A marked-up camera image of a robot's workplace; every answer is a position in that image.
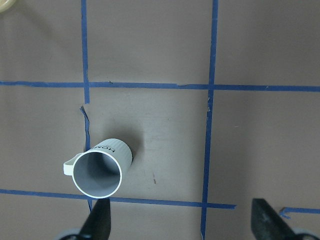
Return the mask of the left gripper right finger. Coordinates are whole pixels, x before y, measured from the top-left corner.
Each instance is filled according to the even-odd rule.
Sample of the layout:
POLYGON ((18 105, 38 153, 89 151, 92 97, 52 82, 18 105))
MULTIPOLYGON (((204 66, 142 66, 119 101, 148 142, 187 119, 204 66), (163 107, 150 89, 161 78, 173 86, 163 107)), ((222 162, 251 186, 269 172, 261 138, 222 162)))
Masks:
POLYGON ((297 237, 263 198, 252 199, 250 227, 256 240, 294 240, 297 237))

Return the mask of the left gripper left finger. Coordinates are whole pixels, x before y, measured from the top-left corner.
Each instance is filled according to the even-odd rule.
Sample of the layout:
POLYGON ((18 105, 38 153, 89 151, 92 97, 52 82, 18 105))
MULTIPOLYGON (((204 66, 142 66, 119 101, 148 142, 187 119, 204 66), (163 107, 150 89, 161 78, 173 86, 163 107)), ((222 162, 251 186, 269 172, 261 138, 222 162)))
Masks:
POLYGON ((111 234, 111 202, 109 198, 99 199, 84 222, 79 238, 81 240, 108 240, 111 234))

